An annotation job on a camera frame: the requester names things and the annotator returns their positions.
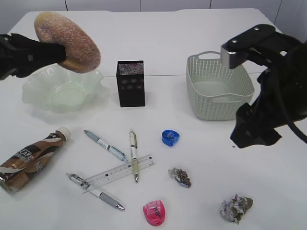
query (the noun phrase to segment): pen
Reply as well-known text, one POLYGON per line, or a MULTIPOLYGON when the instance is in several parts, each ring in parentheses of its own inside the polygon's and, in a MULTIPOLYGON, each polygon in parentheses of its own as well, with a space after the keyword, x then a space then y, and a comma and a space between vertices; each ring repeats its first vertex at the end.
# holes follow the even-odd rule
POLYGON ((121 161, 124 161, 126 163, 128 163, 128 159, 126 157, 126 155, 119 151, 118 149, 116 149, 114 146, 109 145, 106 140, 101 139, 100 137, 96 136, 94 133, 85 130, 84 131, 85 134, 92 139, 94 142, 96 142, 98 145, 102 146, 104 149, 106 149, 107 151, 109 151, 110 153, 112 153, 115 157, 117 157, 118 159, 120 159, 121 161))
MULTIPOLYGON (((88 184, 84 179, 82 179, 81 177, 79 177, 76 174, 66 174, 68 176, 68 178, 74 182, 75 184, 77 184, 78 186, 81 186, 82 188, 88 188, 90 186, 90 184, 88 184)), ((98 191, 97 189, 91 190, 89 191, 91 194, 93 194, 94 196, 98 197, 99 199, 101 199, 102 201, 106 202, 108 205, 117 208, 119 210, 124 211, 125 208, 123 207, 123 205, 121 205, 118 201, 114 200, 113 198, 111 198, 110 196, 108 196, 105 193, 102 193, 100 191, 98 191)))
POLYGON ((132 129, 129 132, 129 137, 130 137, 130 148, 131 148, 131 158, 132 158, 131 162, 132 170, 135 182, 137 183, 139 181, 139 165, 136 156, 137 141, 136 141, 136 134, 132 131, 132 129))

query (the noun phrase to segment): wavy glass bowl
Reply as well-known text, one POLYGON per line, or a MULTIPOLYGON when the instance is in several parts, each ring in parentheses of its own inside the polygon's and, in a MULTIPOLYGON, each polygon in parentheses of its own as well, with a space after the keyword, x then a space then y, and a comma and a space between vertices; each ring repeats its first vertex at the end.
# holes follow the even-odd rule
POLYGON ((22 100, 55 113, 78 111, 94 99, 103 78, 96 70, 80 74, 53 64, 28 77, 22 100))

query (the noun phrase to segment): black box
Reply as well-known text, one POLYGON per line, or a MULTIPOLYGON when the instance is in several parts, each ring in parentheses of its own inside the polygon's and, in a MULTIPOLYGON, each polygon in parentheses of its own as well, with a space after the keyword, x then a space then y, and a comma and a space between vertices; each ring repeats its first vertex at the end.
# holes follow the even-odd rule
POLYGON ((119 61, 116 78, 120 107, 145 106, 143 61, 119 61))

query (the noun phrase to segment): plastic basket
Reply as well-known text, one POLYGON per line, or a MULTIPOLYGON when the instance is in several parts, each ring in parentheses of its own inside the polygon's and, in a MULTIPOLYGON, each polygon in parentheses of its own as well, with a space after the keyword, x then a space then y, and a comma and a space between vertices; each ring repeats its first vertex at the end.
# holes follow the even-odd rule
POLYGON ((200 59, 200 55, 218 54, 208 51, 190 56, 187 62, 187 90, 195 115, 203 120, 234 120, 236 111, 249 103, 254 87, 241 65, 228 69, 220 59, 200 59))

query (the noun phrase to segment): ruler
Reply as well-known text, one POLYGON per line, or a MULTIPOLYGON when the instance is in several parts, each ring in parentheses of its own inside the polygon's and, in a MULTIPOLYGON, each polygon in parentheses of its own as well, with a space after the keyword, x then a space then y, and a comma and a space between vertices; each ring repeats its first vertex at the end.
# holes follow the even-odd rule
MULTIPOLYGON (((147 155, 145 157, 138 158, 138 163, 139 163, 139 170, 142 170, 154 165, 155 161, 151 155, 147 155)), ((86 188, 86 191, 84 192, 85 193, 89 192, 93 189, 99 188, 105 184, 111 183, 113 181, 116 181, 131 174, 133 174, 133 170, 131 162, 129 162, 119 167, 97 174, 95 176, 91 176, 84 180, 86 184, 90 184, 90 186, 88 186, 86 188)))

